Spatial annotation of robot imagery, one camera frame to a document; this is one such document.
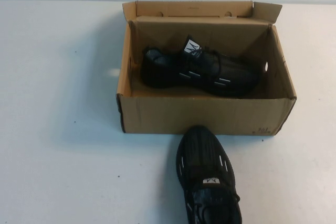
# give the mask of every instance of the white table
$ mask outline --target white table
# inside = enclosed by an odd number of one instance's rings
[[[218,137],[244,223],[336,222],[335,17],[283,7],[292,114],[275,137]],[[121,131],[125,25],[117,2],[0,1],[0,223],[187,224],[181,136]]]

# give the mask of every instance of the black shoelace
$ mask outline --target black shoelace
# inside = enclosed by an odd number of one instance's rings
[[[232,191],[230,189],[230,194],[232,195],[232,198],[233,198],[233,204],[237,204],[239,201],[240,201],[240,197],[237,195],[237,193],[235,193],[234,191]],[[200,224],[207,224],[206,220],[205,220],[205,210],[207,209],[210,209],[210,208],[218,208],[218,207],[222,207],[223,206],[223,203],[211,203],[211,204],[207,204],[207,206],[205,206],[203,209],[202,209],[202,212],[200,214],[200,211],[199,209],[203,206],[202,204],[200,203],[196,203],[195,204],[196,206],[196,213],[197,213],[197,217],[198,217],[198,220],[200,222]],[[229,216],[229,220],[226,222],[226,223],[223,223],[223,224],[232,224],[232,214],[230,214]]]

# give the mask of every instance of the shoe upper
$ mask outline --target shoe upper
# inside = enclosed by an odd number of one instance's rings
[[[183,136],[176,169],[190,223],[241,224],[232,166],[207,128],[196,126]]]
[[[157,75],[174,80],[175,85],[200,87],[219,95],[245,94],[258,84],[262,75],[261,67],[255,63],[202,48],[191,37],[174,55],[165,55],[157,48],[146,49],[144,62],[160,68],[164,74]]]

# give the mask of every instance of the shoelace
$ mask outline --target shoelace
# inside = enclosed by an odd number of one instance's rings
[[[230,193],[233,197],[233,204],[237,204],[239,201],[240,201],[240,197],[237,195],[237,193],[235,193],[234,191],[232,191],[230,189]],[[208,204],[206,207],[203,208],[202,210],[202,213],[200,215],[199,213],[199,209],[203,206],[202,204],[198,203],[198,204],[195,204],[195,206],[197,207],[197,217],[198,217],[198,220],[200,222],[200,224],[207,224],[207,222],[205,221],[205,210],[209,209],[209,208],[215,208],[215,207],[221,207],[223,205],[223,203],[213,203],[213,204]],[[229,217],[229,221],[227,223],[223,223],[223,224],[231,224],[232,223],[232,215],[230,215]]]
[[[199,52],[200,55],[207,52],[209,54],[213,54],[215,56],[217,56],[217,61],[218,61],[218,66],[219,66],[219,70],[218,70],[218,74],[216,76],[215,79],[218,79],[220,77],[220,75],[222,74],[222,61],[221,61],[221,54],[216,51],[216,50],[210,50],[208,47],[205,47],[204,49],[203,48],[199,48],[199,49],[194,49],[194,50],[191,50],[190,53],[193,54],[195,52]]]
[[[231,181],[230,181],[227,177],[221,175],[221,172],[218,171],[217,169],[214,169],[211,173],[212,173],[212,174],[215,174],[216,177],[220,177],[220,178],[225,182],[226,187],[227,187],[227,189],[228,189],[230,195],[232,196],[233,204],[234,204],[234,205],[237,204],[237,203],[240,201],[240,197],[239,197],[238,194],[232,189],[232,183],[231,183]],[[201,212],[201,214],[200,214],[199,209],[200,209],[203,205],[202,205],[201,203],[196,203],[195,206],[197,207],[196,212],[197,212],[197,217],[198,217],[198,219],[199,219],[199,222],[200,222],[201,224],[207,224],[206,221],[205,221],[205,218],[204,218],[205,210],[206,210],[206,209],[209,209],[209,208],[213,208],[213,207],[220,207],[220,206],[222,206],[222,205],[223,205],[223,203],[212,203],[212,204],[207,204],[207,206],[205,206],[205,207],[203,208],[203,210],[202,210],[202,212]],[[223,224],[231,224],[231,221],[232,221],[232,215],[230,215],[230,219],[229,219],[229,221],[228,221],[227,223],[223,223]]]

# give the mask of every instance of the open box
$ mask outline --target open box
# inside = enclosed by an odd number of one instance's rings
[[[121,126],[127,133],[182,134],[204,125],[215,134],[275,135],[296,93],[273,25],[281,5],[247,2],[129,2],[117,89]],[[188,35],[202,47],[251,57],[265,66],[250,94],[223,98],[189,87],[152,89],[139,75],[142,50],[177,52]]]

